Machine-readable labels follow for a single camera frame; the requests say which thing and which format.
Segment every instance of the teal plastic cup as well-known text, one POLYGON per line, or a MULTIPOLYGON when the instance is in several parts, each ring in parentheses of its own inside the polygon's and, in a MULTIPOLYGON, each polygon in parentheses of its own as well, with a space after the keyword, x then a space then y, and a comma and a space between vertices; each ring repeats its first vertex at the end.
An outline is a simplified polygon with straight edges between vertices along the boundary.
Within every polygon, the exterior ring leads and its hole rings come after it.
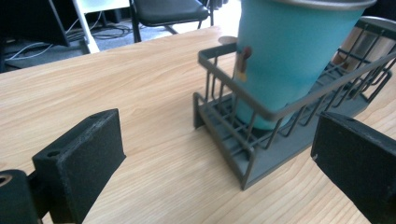
MULTIPOLYGON (((233 80, 271 111, 308 94, 362 12, 375 0, 242 0, 233 80)), ((243 101, 236 116, 249 123, 243 101)), ((290 118, 284 118, 283 124, 290 118)), ((257 117, 253 126, 271 130, 257 117)))

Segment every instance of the metal wire rack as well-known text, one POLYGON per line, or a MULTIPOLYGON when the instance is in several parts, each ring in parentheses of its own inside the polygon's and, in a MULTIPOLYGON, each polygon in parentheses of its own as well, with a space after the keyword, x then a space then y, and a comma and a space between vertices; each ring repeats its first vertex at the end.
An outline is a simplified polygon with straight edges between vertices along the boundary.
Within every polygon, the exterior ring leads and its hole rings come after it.
MULTIPOLYGON (((396 32, 376 24, 360 20, 356 27, 361 28, 356 42, 365 32, 374 32, 376 40, 384 36, 396 39, 396 32)), ((343 55, 343 60, 330 62, 305 97, 277 111, 259 104, 218 66, 221 56, 235 53, 235 44, 202 50, 198 61, 207 70, 206 84, 203 94, 193 95, 194 127, 206 126, 241 188, 247 189, 312 145, 322 111, 354 117, 374 100, 391 78, 390 68, 396 62, 394 50, 374 62, 367 60, 376 40, 364 55, 355 53, 356 44, 350 50, 339 49, 336 55, 343 55), (358 61, 353 70, 346 67, 351 59, 358 61), (235 115, 240 101, 254 111, 249 123, 235 115), (281 126, 283 118, 289 116, 290 121, 281 126), (257 117, 275 121, 276 127, 272 131, 253 128, 257 117)))

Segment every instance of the cup rim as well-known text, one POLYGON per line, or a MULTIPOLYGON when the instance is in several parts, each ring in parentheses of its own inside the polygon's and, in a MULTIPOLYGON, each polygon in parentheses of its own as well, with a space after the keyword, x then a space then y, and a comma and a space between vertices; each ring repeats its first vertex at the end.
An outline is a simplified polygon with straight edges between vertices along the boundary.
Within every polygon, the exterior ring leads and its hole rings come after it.
POLYGON ((273 0, 280 3, 328 10, 359 10, 370 7, 376 0, 273 0))

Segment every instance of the wood grain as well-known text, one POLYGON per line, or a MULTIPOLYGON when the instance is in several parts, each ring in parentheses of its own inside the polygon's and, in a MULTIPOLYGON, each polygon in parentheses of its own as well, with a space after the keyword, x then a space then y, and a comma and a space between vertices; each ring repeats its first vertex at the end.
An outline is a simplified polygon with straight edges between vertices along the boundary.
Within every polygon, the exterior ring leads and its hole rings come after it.
MULTIPOLYGON (((118 108, 127 159, 85 223, 368 223, 309 149, 240 190, 207 130, 192 126, 192 94, 205 86, 197 52, 220 36, 213 27, 2 74, 0 169, 31 173, 39 150, 118 108)), ((392 138, 394 85, 357 116, 392 138)))

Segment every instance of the office chair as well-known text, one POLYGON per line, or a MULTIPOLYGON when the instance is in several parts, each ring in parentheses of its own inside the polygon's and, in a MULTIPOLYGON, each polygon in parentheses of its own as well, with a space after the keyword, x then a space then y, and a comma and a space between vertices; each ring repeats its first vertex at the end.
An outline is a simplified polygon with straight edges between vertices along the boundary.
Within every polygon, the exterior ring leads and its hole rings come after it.
POLYGON ((134 42, 141 42, 139 23, 154 27, 165 26, 172 34, 177 32, 171 25, 198 21, 198 29, 202 21, 210 16, 213 26, 213 1, 211 0, 130 0, 134 42))

